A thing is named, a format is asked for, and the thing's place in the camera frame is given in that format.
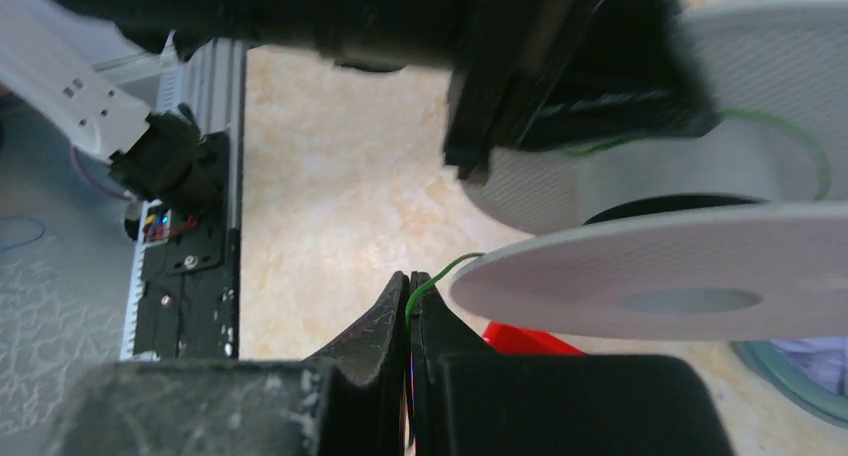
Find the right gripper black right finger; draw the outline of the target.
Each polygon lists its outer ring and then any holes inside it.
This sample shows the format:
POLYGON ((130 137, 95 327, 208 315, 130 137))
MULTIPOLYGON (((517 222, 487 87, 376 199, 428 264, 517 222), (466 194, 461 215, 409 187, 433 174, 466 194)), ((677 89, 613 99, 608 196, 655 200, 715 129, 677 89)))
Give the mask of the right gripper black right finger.
POLYGON ((409 321, 420 455, 730 455, 694 368, 659 354, 509 355, 453 311, 432 278, 409 321))

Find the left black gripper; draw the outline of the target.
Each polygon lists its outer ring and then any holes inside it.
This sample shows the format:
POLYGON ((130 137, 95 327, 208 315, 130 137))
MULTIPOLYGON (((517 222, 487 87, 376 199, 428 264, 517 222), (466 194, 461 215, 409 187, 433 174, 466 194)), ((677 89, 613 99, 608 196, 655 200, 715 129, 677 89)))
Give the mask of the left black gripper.
POLYGON ((497 148, 699 138, 716 103, 680 0, 476 0, 458 40, 444 161, 484 182, 497 148))

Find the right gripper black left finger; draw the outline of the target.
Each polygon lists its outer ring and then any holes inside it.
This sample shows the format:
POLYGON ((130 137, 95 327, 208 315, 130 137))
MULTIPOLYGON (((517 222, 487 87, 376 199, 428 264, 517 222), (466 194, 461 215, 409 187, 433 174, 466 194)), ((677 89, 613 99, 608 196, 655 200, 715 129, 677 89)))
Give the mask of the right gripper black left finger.
POLYGON ((374 305, 300 361, 98 366, 48 432, 50 455, 400 455, 403 311, 395 273, 374 305))

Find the grey plastic cable spool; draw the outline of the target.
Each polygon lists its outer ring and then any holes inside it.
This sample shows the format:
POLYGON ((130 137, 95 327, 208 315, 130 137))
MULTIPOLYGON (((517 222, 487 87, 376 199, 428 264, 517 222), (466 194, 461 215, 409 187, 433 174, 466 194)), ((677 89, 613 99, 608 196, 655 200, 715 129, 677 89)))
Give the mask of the grey plastic cable spool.
POLYGON ((739 341, 847 330, 847 0, 750 0, 679 26, 722 121, 696 139, 500 150, 481 188, 528 233, 452 299, 592 337, 739 341))

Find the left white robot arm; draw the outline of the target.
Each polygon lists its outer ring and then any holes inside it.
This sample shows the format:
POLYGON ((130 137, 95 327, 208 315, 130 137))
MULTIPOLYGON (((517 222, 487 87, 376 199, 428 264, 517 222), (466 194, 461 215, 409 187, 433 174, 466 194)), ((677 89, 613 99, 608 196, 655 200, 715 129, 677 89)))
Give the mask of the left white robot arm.
POLYGON ((541 151, 619 136, 697 138, 718 121, 675 21, 678 0, 51 0, 113 24, 135 53, 68 45, 33 0, 1 0, 1 82, 134 195, 202 211, 198 107, 156 107, 124 84, 245 46, 315 53, 365 73, 447 69, 444 161, 482 184, 496 148, 541 151))

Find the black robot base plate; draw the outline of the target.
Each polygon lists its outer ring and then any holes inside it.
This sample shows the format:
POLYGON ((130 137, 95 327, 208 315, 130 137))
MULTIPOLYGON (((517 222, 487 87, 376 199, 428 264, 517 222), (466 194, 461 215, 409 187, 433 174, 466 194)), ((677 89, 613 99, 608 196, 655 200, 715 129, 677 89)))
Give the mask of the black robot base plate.
POLYGON ((224 199, 202 217, 186 218, 162 203, 149 211, 135 358, 235 359, 238 356, 240 231, 231 226, 231 141, 224 132, 200 147, 224 199))

